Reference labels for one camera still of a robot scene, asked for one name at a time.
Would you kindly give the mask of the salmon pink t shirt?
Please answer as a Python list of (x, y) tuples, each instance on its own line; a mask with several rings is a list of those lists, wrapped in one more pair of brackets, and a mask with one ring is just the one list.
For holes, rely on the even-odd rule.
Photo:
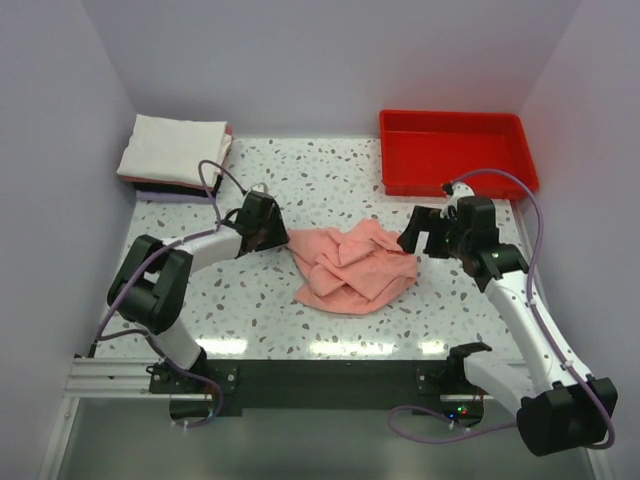
[(333, 314), (366, 315), (392, 303), (417, 279), (416, 257), (399, 235), (364, 219), (352, 230), (291, 229), (287, 249), (305, 283), (295, 300)]

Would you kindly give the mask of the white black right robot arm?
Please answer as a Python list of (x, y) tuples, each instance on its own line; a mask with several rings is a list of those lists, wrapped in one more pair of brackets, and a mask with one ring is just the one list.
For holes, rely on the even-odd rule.
[(478, 341), (450, 349), (438, 384), (459, 393), (475, 386), (493, 396), (536, 456), (611, 447), (616, 387), (596, 377), (562, 336), (539, 299), (533, 263), (500, 241), (493, 201), (464, 194), (443, 209), (417, 206), (397, 243), (415, 253), (420, 234), (427, 236), (428, 257), (461, 262), (505, 321), (527, 367), (516, 371)]

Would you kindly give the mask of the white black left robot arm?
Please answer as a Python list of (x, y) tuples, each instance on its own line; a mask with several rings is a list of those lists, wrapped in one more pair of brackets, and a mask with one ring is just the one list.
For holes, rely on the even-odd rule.
[(212, 230), (170, 241), (137, 237), (107, 293), (107, 315), (117, 313), (141, 326), (174, 365), (173, 382), (185, 392), (196, 392), (207, 380), (207, 356), (180, 318), (191, 274), (288, 241), (276, 200), (251, 190), (242, 206)]

